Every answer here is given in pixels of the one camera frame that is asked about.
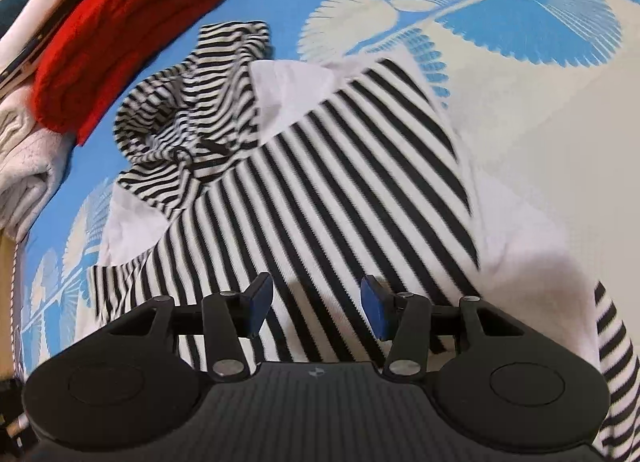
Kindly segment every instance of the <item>logo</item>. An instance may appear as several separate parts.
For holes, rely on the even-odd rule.
[[[313,370],[309,370],[309,375],[317,379],[318,377],[324,376],[324,370],[316,366]]]

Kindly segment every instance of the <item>circular pad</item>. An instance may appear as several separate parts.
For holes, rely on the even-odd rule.
[[[23,402],[40,436],[84,451],[144,444],[181,426],[200,389],[191,367],[145,337],[105,334],[36,369]]]
[[[589,443],[609,409],[602,375],[533,332],[474,343],[440,369],[434,394],[467,436],[514,452]]]
[[[544,406],[564,392],[564,380],[551,368],[534,363],[511,363],[491,374],[498,397],[519,406]]]

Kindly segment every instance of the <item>bed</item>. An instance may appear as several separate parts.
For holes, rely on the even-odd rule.
[[[640,0],[226,0],[132,81],[179,63],[199,26],[264,20],[274,58],[323,62],[406,47],[479,162],[499,156],[640,45]],[[16,257],[14,358],[28,376],[91,327],[113,181],[116,100],[71,156],[60,190]]]

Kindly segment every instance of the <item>white leaf pattern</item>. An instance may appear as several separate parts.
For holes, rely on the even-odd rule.
[[[31,283],[31,315],[51,296],[58,284],[58,257],[56,251],[49,249],[40,261],[36,275]]]
[[[31,326],[22,332],[22,355],[24,357],[24,369],[27,374],[31,373],[40,362],[42,328],[42,316],[38,316]]]
[[[41,320],[43,323],[41,325],[40,330],[40,350],[38,352],[38,364],[41,365],[44,361],[51,357],[49,352],[49,346],[47,345],[47,335],[42,330],[44,328],[44,320]]]
[[[62,291],[60,300],[60,349],[71,346],[76,336],[76,315],[80,287],[73,285]]]
[[[109,215],[112,189],[113,184],[105,179],[89,193],[80,206],[62,256],[63,282],[81,264],[87,249],[99,245],[102,229]]]
[[[599,65],[622,42],[604,0],[482,0],[436,21],[477,46],[532,63]]]
[[[458,1],[326,0],[306,21],[298,52],[306,61],[339,58],[352,52],[358,44],[394,28],[401,11],[425,12]]]

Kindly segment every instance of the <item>blue bedsheet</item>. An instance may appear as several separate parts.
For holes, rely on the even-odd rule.
[[[606,64],[624,32],[607,0],[226,0],[132,84],[183,60],[200,25],[229,20],[265,20],[275,58],[324,60],[404,44],[445,106],[456,79],[434,36],[445,29],[448,39],[438,36],[443,44],[471,43],[505,62],[567,69]],[[433,33],[424,20],[433,22]],[[111,133],[124,95],[86,145],[74,150],[64,184],[28,239],[20,333],[27,374],[74,341],[78,309],[92,306],[84,271],[97,260],[113,179],[127,166]]]

